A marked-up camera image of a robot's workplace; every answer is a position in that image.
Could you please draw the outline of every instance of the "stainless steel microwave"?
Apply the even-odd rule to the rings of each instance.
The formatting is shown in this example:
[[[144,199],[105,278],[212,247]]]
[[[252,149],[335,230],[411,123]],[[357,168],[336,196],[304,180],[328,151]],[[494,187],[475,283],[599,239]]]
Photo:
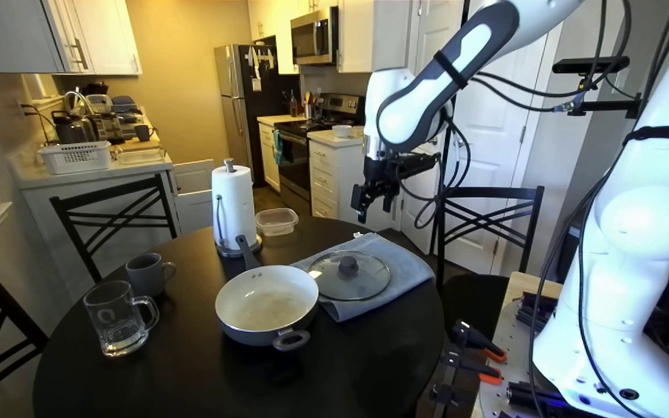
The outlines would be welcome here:
[[[315,8],[290,20],[295,65],[333,65],[336,57],[336,6]]]

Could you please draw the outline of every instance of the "glass mug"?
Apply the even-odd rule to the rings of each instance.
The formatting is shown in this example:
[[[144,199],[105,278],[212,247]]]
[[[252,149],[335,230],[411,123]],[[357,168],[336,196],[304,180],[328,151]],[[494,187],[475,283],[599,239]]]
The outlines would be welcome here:
[[[141,347],[160,314],[152,297],[135,297],[128,280],[102,280],[84,294],[84,307],[108,356]]]

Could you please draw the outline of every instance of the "stove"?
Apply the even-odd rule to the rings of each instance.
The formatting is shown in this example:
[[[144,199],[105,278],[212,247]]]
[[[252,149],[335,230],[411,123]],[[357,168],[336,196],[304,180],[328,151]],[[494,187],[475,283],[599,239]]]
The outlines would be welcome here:
[[[312,130],[329,130],[333,124],[362,124],[362,98],[325,93],[304,123],[277,123],[277,160],[281,174],[281,199],[297,214],[312,214],[310,183],[310,137]]]

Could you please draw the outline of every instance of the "black round table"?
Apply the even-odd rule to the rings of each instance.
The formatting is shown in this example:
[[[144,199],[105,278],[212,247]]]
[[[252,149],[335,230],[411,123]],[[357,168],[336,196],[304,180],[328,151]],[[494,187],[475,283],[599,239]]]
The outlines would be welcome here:
[[[351,239],[355,230],[303,218],[293,235],[265,239],[259,258],[290,264]],[[408,247],[403,235],[382,235]],[[157,253],[176,264],[176,275],[157,297],[162,320],[147,345],[128,356],[102,356],[77,301],[42,353],[32,395],[37,418],[394,418],[413,410],[440,362],[443,315],[430,280],[347,323],[313,308],[312,341],[278,353],[223,334],[213,298],[243,261],[218,258],[212,230],[168,242]]]

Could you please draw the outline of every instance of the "glass lid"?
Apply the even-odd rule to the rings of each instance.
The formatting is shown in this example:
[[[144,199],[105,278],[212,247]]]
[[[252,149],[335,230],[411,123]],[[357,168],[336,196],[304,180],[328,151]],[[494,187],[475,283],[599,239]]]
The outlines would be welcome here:
[[[391,267],[370,253],[333,253],[315,260],[310,273],[329,298],[370,298],[391,283]]]

